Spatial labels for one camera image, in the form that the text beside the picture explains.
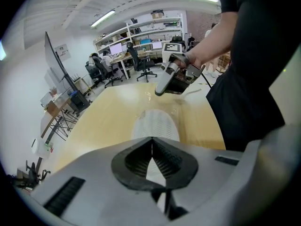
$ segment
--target ceiling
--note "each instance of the ceiling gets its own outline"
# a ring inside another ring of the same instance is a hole
[[[98,31],[159,8],[219,12],[216,4],[190,0],[27,0],[7,29],[3,47],[27,49],[43,40],[45,31],[56,28],[91,29],[93,22],[112,9],[115,15],[102,22]]]

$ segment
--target textured white object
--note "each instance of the textured white object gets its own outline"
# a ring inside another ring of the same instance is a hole
[[[180,141],[173,119],[162,110],[143,111],[137,118],[132,131],[132,139],[142,137],[165,137]]]

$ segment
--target black office chair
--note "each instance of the black office chair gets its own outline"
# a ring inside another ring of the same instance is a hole
[[[131,42],[127,43],[127,50],[129,51],[129,53],[133,57],[134,69],[136,71],[141,71],[141,70],[143,71],[143,73],[141,73],[141,75],[137,78],[137,81],[138,81],[139,78],[145,76],[146,77],[146,82],[148,83],[149,82],[148,79],[147,79],[148,75],[154,75],[155,77],[157,77],[157,74],[153,73],[152,71],[147,72],[147,70],[150,70],[149,67],[155,66],[154,61],[152,61],[152,60],[147,61],[148,59],[150,59],[149,56],[140,59],[138,57],[137,52],[133,48],[133,43],[131,43]]]
[[[182,47],[184,47],[184,50],[186,49],[185,41],[182,39],[181,36],[174,36],[174,37],[172,37],[172,40],[170,41],[170,43],[179,43],[179,44],[182,44]]]
[[[92,58],[94,60],[95,66],[99,69],[102,76],[105,79],[109,80],[109,82],[104,85],[104,88],[107,88],[108,84],[112,84],[112,86],[113,86],[114,81],[121,81],[121,82],[123,81],[121,78],[114,78],[114,72],[116,72],[118,70],[118,68],[116,68],[114,70],[113,70],[112,66],[111,66],[111,68],[109,68],[106,64],[106,61],[105,60],[100,61],[100,59],[97,55],[92,55]]]
[[[96,68],[94,66],[90,66],[89,61],[86,62],[85,68],[88,71],[88,73],[96,87],[100,82],[104,84],[102,75],[100,74],[100,71],[98,68]]]

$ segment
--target computer monitor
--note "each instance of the computer monitor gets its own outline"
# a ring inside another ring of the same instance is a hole
[[[162,42],[152,43],[152,49],[162,49]]]
[[[127,44],[124,44],[121,47],[122,47],[122,52],[126,52],[127,51]]]
[[[122,52],[122,46],[121,43],[115,44],[113,46],[110,46],[110,51],[112,55],[118,54]]]

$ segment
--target wooden tabletop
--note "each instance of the wooden tabletop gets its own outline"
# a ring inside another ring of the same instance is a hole
[[[137,83],[106,88],[71,131],[55,171],[95,149],[131,139],[136,119],[149,109],[160,109],[174,120],[180,141],[225,149],[219,125],[199,84],[182,95],[156,96],[156,83]]]
[[[64,106],[70,102],[70,98],[64,98],[60,97],[58,98],[54,103],[57,106],[57,109],[54,111],[53,115],[49,114],[48,112],[45,112],[42,120],[41,120],[41,126],[40,126],[40,132],[41,132],[41,138],[43,138],[49,129],[51,123],[55,119],[55,117],[60,113],[60,111],[64,108]]]

